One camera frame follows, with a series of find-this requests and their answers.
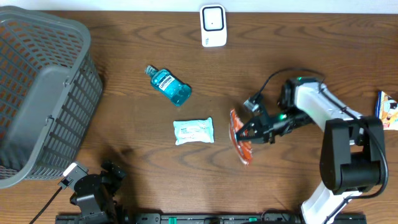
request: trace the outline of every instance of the basket bottom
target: basket bottom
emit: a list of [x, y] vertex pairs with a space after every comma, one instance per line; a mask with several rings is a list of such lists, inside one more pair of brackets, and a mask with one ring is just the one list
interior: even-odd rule
[[36, 76], [0, 147], [0, 166], [19, 171], [28, 161], [58, 103], [69, 69], [48, 66]]

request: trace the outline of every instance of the black square outline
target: black square outline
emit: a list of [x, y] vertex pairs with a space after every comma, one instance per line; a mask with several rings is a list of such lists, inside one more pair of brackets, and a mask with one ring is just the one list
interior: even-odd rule
[[[221, 9], [221, 22], [222, 22], [222, 26], [221, 26], [220, 29], [217, 29], [217, 30], [208, 30], [208, 29], [206, 29], [206, 25], [205, 25], [205, 9], [214, 9], [214, 8], [219, 8], [219, 9]], [[201, 14], [202, 14], [202, 18], [203, 18], [203, 29], [204, 29], [205, 31], [207, 31], [207, 32], [212, 32], [212, 31], [220, 31], [220, 30], [223, 30], [223, 29], [224, 29], [224, 11], [223, 11], [223, 8], [222, 8], [222, 7], [219, 7], [219, 6], [204, 7], [204, 8], [202, 9], [202, 11], [201, 11]]]

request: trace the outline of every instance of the wooden table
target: wooden table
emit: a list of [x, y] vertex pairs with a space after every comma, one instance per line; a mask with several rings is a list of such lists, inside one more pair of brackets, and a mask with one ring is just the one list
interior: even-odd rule
[[[229, 110], [255, 93], [274, 71], [291, 66], [326, 73], [329, 89], [362, 114], [373, 114], [377, 92], [398, 99], [398, 16], [228, 13], [226, 46], [201, 46], [199, 13], [50, 12], [91, 32], [92, 56], [105, 78], [104, 96], [77, 159], [91, 173], [103, 159], [128, 177], [118, 193], [132, 211], [165, 213], [294, 210], [320, 183], [323, 134], [308, 125], [257, 145], [244, 167], [228, 137]], [[149, 84], [147, 65], [168, 68], [192, 86], [175, 107]], [[271, 113], [288, 73], [264, 91]], [[215, 143], [175, 145], [173, 121], [213, 118]], [[390, 181], [385, 193], [350, 203], [368, 223], [397, 223], [398, 132], [386, 131]], [[57, 190], [58, 181], [25, 181], [0, 190], [0, 222], [27, 223]], [[38, 223], [78, 212], [64, 190]]]

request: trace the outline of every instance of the yellow and blue package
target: yellow and blue package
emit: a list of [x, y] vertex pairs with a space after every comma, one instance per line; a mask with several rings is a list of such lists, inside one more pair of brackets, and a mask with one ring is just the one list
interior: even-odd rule
[[383, 123], [384, 130], [398, 130], [398, 103], [383, 91], [377, 99], [376, 117]]
[[174, 134], [177, 138], [176, 145], [186, 142], [214, 143], [213, 120], [174, 121]]

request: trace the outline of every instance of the white rectangular device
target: white rectangular device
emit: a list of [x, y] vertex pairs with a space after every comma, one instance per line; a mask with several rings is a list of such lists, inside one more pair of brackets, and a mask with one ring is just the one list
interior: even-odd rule
[[200, 9], [201, 44], [204, 47], [219, 47], [226, 44], [225, 8], [219, 4]]

